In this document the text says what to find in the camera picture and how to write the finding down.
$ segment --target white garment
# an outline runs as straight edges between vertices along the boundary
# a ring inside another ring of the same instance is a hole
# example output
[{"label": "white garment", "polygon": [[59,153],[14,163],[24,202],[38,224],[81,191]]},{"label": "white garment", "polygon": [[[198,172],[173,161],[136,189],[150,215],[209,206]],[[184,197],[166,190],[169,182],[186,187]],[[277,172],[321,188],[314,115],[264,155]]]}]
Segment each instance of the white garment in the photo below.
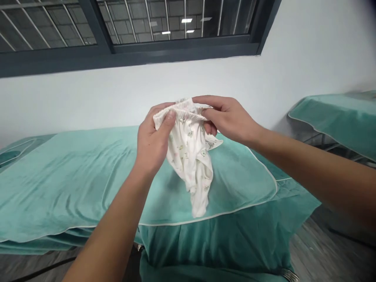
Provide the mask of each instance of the white garment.
[{"label": "white garment", "polygon": [[223,143],[205,132],[203,123],[207,119],[201,115],[203,109],[196,107],[192,99],[183,99],[153,117],[158,130],[165,115],[170,110],[176,112],[175,125],[168,140],[167,160],[191,193],[194,218],[203,216],[209,203],[208,193],[213,180],[213,168],[208,150]]}]

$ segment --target finger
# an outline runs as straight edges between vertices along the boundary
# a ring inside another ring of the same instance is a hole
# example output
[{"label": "finger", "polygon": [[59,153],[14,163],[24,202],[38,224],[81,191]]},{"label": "finger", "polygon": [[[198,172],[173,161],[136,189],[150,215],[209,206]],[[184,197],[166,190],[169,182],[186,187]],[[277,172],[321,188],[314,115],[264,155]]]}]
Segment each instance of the finger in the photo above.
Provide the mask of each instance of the finger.
[{"label": "finger", "polygon": [[207,108],[201,112],[201,115],[206,119],[212,121],[214,124],[223,115],[223,112],[217,111],[213,108]]},{"label": "finger", "polygon": [[155,128],[155,124],[154,124],[154,115],[159,113],[161,110],[169,107],[169,106],[172,106],[174,105],[175,103],[163,103],[163,104],[159,104],[159,105],[156,105],[154,107],[151,107],[149,113],[147,114],[146,118],[145,118],[145,123],[149,126],[149,127],[152,127],[152,128]]},{"label": "finger", "polygon": [[194,103],[209,105],[221,109],[227,102],[227,97],[204,95],[192,98]]},{"label": "finger", "polygon": [[211,134],[211,132],[212,132],[212,125],[210,124],[210,122],[208,122],[208,121],[204,122],[204,128],[205,128],[205,132],[207,134]]},{"label": "finger", "polygon": [[176,121],[176,112],[174,110],[171,110],[164,117],[164,120],[163,120],[160,128],[157,130],[157,133],[162,135],[164,138],[167,139],[167,137],[169,136],[172,128],[175,125],[175,121]]},{"label": "finger", "polygon": [[159,111],[161,111],[161,110],[163,110],[164,108],[170,107],[170,106],[172,106],[172,105],[174,105],[174,104],[175,104],[175,103],[173,103],[173,102],[167,102],[167,103],[162,103],[162,104],[159,104],[159,105],[153,106],[153,107],[150,108],[148,115],[149,115],[151,112],[154,112],[155,109],[159,109]]},{"label": "finger", "polygon": [[211,127],[211,134],[214,135],[214,136],[216,136],[217,133],[218,133],[218,130],[217,130],[217,128],[215,127],[215,125],[213,125],[213,126]]}]

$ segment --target white piping trim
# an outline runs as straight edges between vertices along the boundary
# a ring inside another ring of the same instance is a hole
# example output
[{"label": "white piping trim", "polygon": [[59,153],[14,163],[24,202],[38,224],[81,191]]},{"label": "white piping trim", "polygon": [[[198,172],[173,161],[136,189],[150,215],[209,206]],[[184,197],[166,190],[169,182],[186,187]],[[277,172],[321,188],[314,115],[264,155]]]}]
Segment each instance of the white piping trim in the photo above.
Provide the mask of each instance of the white piping trim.
[{"label": "white piping trim", "polygon": [[357,153],[357,154],[359,154],[359,155],[361,155],[361,156],[363,156],[363,157],[365,157],[365,158],[367,158],[367,159],[370,159],[370,160],[373,160],[374,162],[376,162],[376,160],[374,160],[374,159],[372,159],[372,158],[370,158],[370,157],[367,157],[367,156],[365,156],[365,155],[363,155],[363,154],[361,154],[361,153],[355,151],[354,149],[352,149],[352,148],[350,148],[350,147],[348,147],[348,146],[343,145],[342,143],[338,142],[335,138],[333,138],[333,137],[330,136],[329,134],[317,130],[316,127],[314,127],[314,126],[313,126],[312,124],[310,124],[309,122],[304,121],[304,120],[301,120],[301,119],[298,119],[298,118],[296,118],[296,117],[292,117],[292,116],[290,115],[290,112],[288,112],[287,115],[288,115],[290,118],[292,118],[292,119],[296,119],[296,120],[299,120],[299,121],[302,121],[302,122],[304,122],[304,123],[307,123],[307,124],[311,125],[315,131],[317,131],[317,132],[319,132],[319,133],[322,133],[322,134],[325,134],[325,135],[328,135],[330,138],[332,138],[332,139],[333,139],[334,141],[336,141],[338,144],[341,144],[342,146],[344,146],[344,147],[346,147],[346,148],[349,148],[350,150],[354,151],[355,153]]},{"label": "white piping trim", "polygon": [[184,221],[184,222],[177,222],[177,223],[163,223],[163,224],[145,224],[145,223],[139,223],[138,225],[142,225],[142,226],[176,226],[176,225],[183,225],[183,224],[188,224],[188,223],[194,223],[194,222],[199,222],[199,221],[204,221],[204,220],[207,220],[207,219],[212,219],[214,217],[218,217],[220,215],[225,215],[225,214],[230,214],[230,213],[234,213],[234,212],[237,212],[237,211],[240,211],[240,210],[243,210],[243,209],[246,209],[246,208],[250,208],[252,206],[258,206],[258,205],[261,205],[261,204],[265,204],[266,202],[269,202],[278,192],[278,185],[277,185],[277,181],[275,180],[273,174],[271,174],[271,172],[268,170],[268,168],[253,154],[253,152],[251,151],[251,149],[249,149],[248,147],[246,147],[250,152],[251,154],[254,156],[254,158],[260,163],[262,164],[262,166],[265,168],[265,170],[269,173],[269,175],[271,176],[271,178],[273,179],[274,181],[274,185],[275,185],[275,193],[269,198],[267,199],[266,201],[264,202],[260,202],[260,203],[257,203],[257,204],[251,204],[251,205],[248,205],[248,206],[245,206],[245,207],[241,207],[241,208],[238,208],[238,209],[235,209],[233,211],[226,211],[226,212],[222,212],[222,213],[217,213],[215,215],[211,215],[209,217],[202,217],[202,218],[199,218],[199,219],[194,219],[194,220],[191,220],[191,221]]},{"label": "white piping trim", "polygon": [[283,180],[287,180],[287,179],[292,179],[292,177],[283,178],[283,179],[278,179],[278,180],[276,180],[276,181],[283,181]]},{"label": "white piping trim", "polygon": [[19,147],[19,146],[21,146],[21,145],[23,145],[23,144],[26,144],[26,143],[32,141],[31,144],[30,144],[29,146],[27,146],[25,149],[23,149],[23,151],[22,151],[18,156],[14,157],[14,158],[11,158],[11,159],[9,159],[9,160],[7,160],[7,161],[5,161],[5,162],[2,162],[2,163],[0,163],[0,165],[3,165],[3,164],[5,164],[5,163],[7,163],[7,162],[9,162],[9,161],[11,161],[11,160],[14,160],[14,159],[17,159],[18,157],[20,157],[20,156],[21,156],[21,155],[22,155],[22,154],[23,154],[23,153],[24,153],[24,152],[25,152],[25,151],[26,151],[31,145],[33,145],[33,144],[35,143],[35,141],[37,141],[37,140],[38,140],[37,138],[27,140],[27,141],[25,141],[25,142],[23,142],[23,143],[21,143],[21,144],[18,144],[18,145],[16,145],[16,146],[13,146],[13,147],[7,149],[6,151],[0,153],[0,155],[2,155],[2,154],[4,154],[4,153],[8,152],[9,150],[12,150],[12,149],[14,149],[14,148],[17,148],[17,147]]},{"label": "white piping trim", "polygon": [[[260,202],[260,203],[257,203],[257,204],[251,204],[251,205],[248,205],[248,206],[245,206],[245,207],[241,207],[241,208],[238,208],[238,209],[235,209],[233,211],[226,211],[226,212],[223,212],[223,213],[217,213],[215,215],[212,215],[212,216],[209,216],[209,217],[203,217],[203,218],[199,218],[199,219],[194,219],[194,220],[191,220],[191,221],[184,221],[184,222],[178,222],[178,223],[164,223],[164,224],[143,224],[143,223],[139,223],[138,225],[142,225],[142,226],[176,226],[176,225],[183,225],[183,224],[188,224],[188,223],[194,223],[194,222],[199,222],[199,221],[204,221],[206,219],[212,219],[214,217],[218,217],[220,215],[225,215],[225,214],[230,214],[230,213],[234,213],[234,212],[237,212],[237,211],[240,211],[240,210],[243,210],[243,209],[246,209],[246,208],[250,208],[252,206],[258,206],[258,205],[261,205],[261,204],[265,204],[266,202],[269,202],[278,192],[278,185],[277,185],[277,181],[275,180],[273,174],[271,174],[271,172],[268,170],[268,168],[253,154],[253,152],[251,151],[251,149],[249,149],[248,147],[246,147],[250,152],[251,154],[254,156],[254,158],[260,163],[262,164],[262,166],[266,169],[266,171],[269,173],[269,175],[271,176],[271,178],[273,179],[274,181],[274,184],[275,184],[275,193],[266,201],[264,202]],[[46,237],[46,236],[54,236],[54,235],[59,235],[59,234],[62,234],[64,232],[66,232],[67,230],[69,229],[74,229],[74,228],[95,228],[96,225],[89,225],[89,226],[73,226],[73,227],[69,227],[67,229],[65,229],[64,231],[62,232],[58,232],[58,233],[55,233],[55,234],[47,234],[47,235],[42,235],[42,236],[39,236],[37,238],[34,238],[34,239],[31,239],[29,241],[25,241],[25,242],[17,242],[17,243],[27,243],[27,242],[30,242],[30,241],[33,241],[33,240],[37,240],[37,239],[40,239],[42,237]]]}]

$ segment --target dark window frame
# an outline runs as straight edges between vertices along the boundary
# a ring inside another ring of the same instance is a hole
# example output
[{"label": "dark window frame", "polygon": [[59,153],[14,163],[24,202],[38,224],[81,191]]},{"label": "dark window frame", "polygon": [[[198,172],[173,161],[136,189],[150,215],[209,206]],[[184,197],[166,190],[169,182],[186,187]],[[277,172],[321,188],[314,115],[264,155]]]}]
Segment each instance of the dark window frame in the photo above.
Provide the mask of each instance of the dark window frame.
[{"label": "dark window frame", "polygon": [[248,34],[114,45],[96,0],[79,0],[97,45],[0,54],[0,78],[260,55],[281,0],[258,0]]}]

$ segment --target gray floor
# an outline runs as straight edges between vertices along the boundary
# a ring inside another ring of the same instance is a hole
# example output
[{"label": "gray floor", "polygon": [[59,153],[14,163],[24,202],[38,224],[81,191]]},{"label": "gray floor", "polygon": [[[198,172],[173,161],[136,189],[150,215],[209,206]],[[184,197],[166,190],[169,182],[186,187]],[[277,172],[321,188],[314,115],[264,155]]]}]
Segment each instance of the gray floor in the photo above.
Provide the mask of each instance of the gray floor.
[{"label": "gray floor", "polygon": [[[345,239],[331,233],[328,226],[352,233],[361,241],[375,243],[374,238],[350,224],[348,219],[339,218],[330,210],[320,207],[298,230],[290,242],[291,261],[300,281],[304,282],[369,282],[375,281],[376,252],[369,246]],[[61,260],[74,257],[80,250],[51,252],[43,256],[0,255],[0,281],[30,274],[38,269]],[[132,261],[132,269],[138,264]],[[71,263],[42,274],[31,282],[61,281]]]}]

